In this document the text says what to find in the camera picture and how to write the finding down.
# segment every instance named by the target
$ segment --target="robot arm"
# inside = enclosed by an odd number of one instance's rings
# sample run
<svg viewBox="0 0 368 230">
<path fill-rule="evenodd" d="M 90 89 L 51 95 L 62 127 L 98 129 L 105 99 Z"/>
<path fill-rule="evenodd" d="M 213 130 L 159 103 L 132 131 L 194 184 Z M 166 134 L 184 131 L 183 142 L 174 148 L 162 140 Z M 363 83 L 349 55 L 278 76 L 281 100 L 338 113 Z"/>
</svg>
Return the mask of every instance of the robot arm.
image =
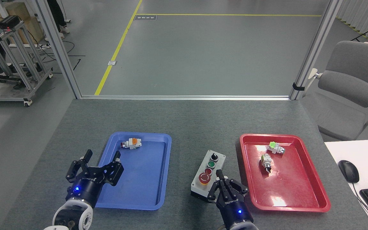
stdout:
<svg viewBox="0 0 368 230">
<path fill-rule="evenodd" d="M 216 198 L 215 192 L 218 189 L 219 195 Z M 208 193 L 208 201 L 214 203 L 217 199 L 215 203 L 227 230 L 258 230 L 244 203 L 244 196 L 247 193 L 246 186 L 234 179 L 227 179 L 221 169 L 217 170 L 217 181 Z"/>
<path fill-rule="evenodd" d="M 72 183 L 67 189 L 66 203 L 54 215 L 52 225 L 44 230 L 88 230 L 92 224 L 93 208 L 97 203 L 105 183 L 117 185 L 124 171 L 120 163 L 120 152 L 114 154 L 113 160 L 103 167 L 88 167 L 92 151 L 89 149 L 84 157 L 72 161 L 66 179 Z"/>
</svg>

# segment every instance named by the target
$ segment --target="gray tabletop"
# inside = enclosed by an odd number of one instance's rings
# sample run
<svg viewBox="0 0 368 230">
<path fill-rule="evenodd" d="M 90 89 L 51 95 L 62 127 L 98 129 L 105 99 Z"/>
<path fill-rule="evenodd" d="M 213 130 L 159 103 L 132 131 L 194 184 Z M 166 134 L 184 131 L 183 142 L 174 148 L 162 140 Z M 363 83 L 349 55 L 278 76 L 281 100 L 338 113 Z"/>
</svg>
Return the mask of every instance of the gray tabletop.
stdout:
<svg viewBox="0 0 368 230">
<path fill-rule="evenodd" d="M 358 204 L 298 101 L 74 100 L 1 229 L 44 229 L 64 204 L 65 174 L 87 149 L 96 166 L 108 137 L 118 131 L 172 137 L 164 205 L 157 211 L 95 208 L 91 230 L 209 229 L 223 224 L 218 208 L 190 195 L 207 150 L 227 156 L 224 172 L 242 181 L 242 134 L 293 134 L 304 141 L 331 202 L 326 213 L 261 211 L 248 205 L 261 229 L 368 229 Z"/>
</svg>

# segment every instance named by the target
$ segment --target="green button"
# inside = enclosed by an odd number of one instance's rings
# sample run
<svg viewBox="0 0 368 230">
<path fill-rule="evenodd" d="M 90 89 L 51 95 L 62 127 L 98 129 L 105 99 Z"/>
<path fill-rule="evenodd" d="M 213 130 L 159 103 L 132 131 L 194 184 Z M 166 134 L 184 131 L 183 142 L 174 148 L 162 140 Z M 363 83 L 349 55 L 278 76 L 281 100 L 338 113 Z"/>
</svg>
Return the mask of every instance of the green button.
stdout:
<svg viewBox="0 0 368 230">
<path fill-rule="evenodd" d="M 213 161 L 209 161 L 209 162 L 208 162 L 208 166 L 210 166 L 210 167 L 214 167 L 214 166 L 215 166 L 215 162 L 213 162 Z"/>
</svg>

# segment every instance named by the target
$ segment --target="curtain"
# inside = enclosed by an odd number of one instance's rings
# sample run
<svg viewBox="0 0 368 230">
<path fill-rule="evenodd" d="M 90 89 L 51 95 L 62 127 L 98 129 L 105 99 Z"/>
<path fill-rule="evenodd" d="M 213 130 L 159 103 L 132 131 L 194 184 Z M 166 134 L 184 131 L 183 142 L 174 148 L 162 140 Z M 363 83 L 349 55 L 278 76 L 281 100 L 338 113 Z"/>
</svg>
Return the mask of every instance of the curtain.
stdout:
<svg viewBox="0 0 368 230">
<path fill-rule="evenodd" d="M 361 34 L 365 33 L 368 31 L 368 0 L 343 0 L 337 18 Z"/>
</svg>

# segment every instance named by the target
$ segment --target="red tray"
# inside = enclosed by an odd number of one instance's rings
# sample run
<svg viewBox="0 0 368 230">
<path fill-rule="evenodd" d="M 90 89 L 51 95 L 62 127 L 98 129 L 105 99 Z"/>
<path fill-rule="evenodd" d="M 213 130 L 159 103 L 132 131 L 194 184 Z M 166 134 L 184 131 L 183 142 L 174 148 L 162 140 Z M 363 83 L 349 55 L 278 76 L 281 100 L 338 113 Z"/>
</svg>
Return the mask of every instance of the red tray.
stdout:
<svg viewBox="0 0 368 230">
<path fill-rule="evenodd" d="M 285 153 L 266 150 L 275 141 Z M 330 201 L 301 138 L 294 135 L 244 134 L 240 137 L 249 194 L 255 207 L 276 211 L 330 209 Z M 263 153 L 272 158 L 271 173 L 260 164 Z"/>
</svg>

